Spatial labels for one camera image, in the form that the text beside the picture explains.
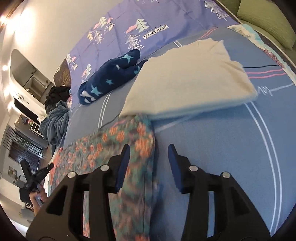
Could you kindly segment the person left hand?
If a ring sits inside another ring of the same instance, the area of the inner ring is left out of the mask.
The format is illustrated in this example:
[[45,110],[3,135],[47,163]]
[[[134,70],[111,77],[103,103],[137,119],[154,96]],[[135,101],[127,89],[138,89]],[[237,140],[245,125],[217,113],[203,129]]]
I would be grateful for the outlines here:
[[36,216],[37,213],[39,212],[39,210],[41,209],[39,201],[47,202],[49,197],[48,197],[43,186],[40,186],[39,191],[31,192],[29,194],[29,197],[30,197],[30,201],[33,205],[34,215]]

